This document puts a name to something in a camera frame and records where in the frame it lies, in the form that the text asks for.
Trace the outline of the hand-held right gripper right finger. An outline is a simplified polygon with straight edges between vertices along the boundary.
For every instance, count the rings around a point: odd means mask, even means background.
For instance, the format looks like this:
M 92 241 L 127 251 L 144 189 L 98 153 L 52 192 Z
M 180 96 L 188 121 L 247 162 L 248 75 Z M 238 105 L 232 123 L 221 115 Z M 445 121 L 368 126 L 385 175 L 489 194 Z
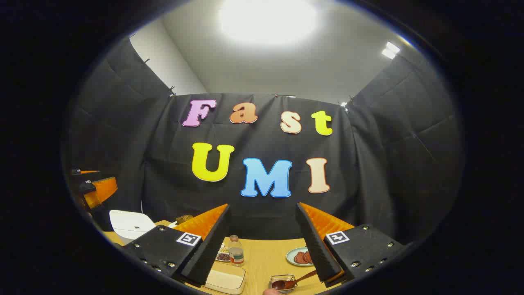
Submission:
M 295 217 L 326 287 L 370 277 L 396 262 L 406 248 L 373 225 L 354 226 L 305 203 L 296 205 Z

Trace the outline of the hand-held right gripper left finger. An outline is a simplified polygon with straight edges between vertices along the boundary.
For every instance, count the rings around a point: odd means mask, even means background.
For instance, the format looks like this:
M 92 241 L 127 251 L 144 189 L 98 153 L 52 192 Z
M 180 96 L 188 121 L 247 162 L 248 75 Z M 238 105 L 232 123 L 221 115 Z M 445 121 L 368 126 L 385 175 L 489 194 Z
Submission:
M 223 204 L 175 228 L 157 225 L 123 246 L 123 251 L 156 273 L 200 287 L 206 283 L 230 221 L 230 205 Z

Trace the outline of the brown wooden spoon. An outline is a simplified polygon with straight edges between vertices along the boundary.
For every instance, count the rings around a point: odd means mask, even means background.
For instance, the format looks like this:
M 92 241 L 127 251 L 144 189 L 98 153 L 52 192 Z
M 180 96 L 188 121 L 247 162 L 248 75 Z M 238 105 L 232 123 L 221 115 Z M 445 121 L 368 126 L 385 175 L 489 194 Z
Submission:
M 316 275 L 317 275 L 317 270 L 313 270 L 307 273 L 306 275 L 298 279 L 295 279 L 295 280 L 287 280 L 287 281 L 286 280 L 277 280 L 271 283 L 270 288 L 276 289 L 276 290 L 293 289 L 298 282 L 301 282 L 302 280 L 305 280 L 309 277 L 316 276 Z

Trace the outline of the white rice cooker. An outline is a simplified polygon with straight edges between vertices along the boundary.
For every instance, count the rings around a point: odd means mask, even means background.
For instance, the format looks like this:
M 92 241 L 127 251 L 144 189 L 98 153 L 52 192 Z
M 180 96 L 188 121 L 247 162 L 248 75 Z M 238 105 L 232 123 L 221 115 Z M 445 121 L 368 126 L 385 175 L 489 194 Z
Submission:
M 143 213 L 111 210 L 109 217 L 113 231 L 124 245 L 156 227 L 155 223 Z

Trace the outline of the clear plastic water bottle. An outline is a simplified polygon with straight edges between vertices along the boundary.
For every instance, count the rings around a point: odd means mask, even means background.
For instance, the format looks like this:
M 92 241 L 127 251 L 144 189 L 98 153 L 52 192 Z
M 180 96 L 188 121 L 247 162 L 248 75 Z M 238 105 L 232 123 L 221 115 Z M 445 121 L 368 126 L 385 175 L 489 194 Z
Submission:
M 245 263 L 244 250 L 237 235 L 231 235 L 228 243 L 228 254 L 230 263 L 234 266 L 241 267 Z

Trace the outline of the pale green plate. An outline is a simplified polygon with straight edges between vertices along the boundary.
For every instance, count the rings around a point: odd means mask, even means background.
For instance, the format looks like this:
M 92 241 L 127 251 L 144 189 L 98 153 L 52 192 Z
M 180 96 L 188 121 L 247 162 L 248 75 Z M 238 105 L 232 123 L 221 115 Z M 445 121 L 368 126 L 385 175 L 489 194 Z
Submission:
M 295 265 L 295 266 L 299 266 L 299 267 L 312 267 L 313 266 L 313 263 L 299 263 L 297 259 L 295 259 L 296 257 L 298 257 L 297 255 L 301 252 L 301 253 L 306 253 L 308 252 L 308 248 L 307 247 L 299 247 L 299 248 L 296 248 L 296 249 L 293 249 L 293 250 L 290 250 L 287 254 L 286 254 L 286 260 L 288 261 L 288 263 L 292 264 L 292 265 Z

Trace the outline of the black backdrop cloth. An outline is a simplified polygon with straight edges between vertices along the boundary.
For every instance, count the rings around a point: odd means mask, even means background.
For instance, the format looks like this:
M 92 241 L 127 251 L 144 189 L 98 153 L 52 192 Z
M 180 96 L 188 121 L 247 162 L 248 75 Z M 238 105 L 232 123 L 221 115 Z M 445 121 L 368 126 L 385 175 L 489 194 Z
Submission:
M 461 120 L 444 81 L 396 57 L 346 108 L 250 93 L 169 96 L 124 39 L 80 91 L 68 129 L 70 168 L 114 176 L 109 210 L 153 221 L 231 206 L 230 234 L 301 238 L 303 202 L 402 243 L 429 235 L 456 200 Z

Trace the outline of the ceiling light panel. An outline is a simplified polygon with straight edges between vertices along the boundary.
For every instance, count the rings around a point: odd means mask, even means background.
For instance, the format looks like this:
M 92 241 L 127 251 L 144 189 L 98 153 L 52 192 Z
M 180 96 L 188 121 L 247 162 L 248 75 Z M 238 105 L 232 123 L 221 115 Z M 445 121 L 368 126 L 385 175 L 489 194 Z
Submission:
M 381 54 L 382 56 L 385 56 L 388 59 L 393 60 L 397 56 L 397 54 L 399 54 L 399 52 L 400 52 L 400 48 L 397 45 L 388 41 L 385 45 L 385 48 L 382 50 Z
M 317 12 L 306 0 L 225 0 L 217 17 L 228 38 L 252 44 L 299 41 L 317 23 Z

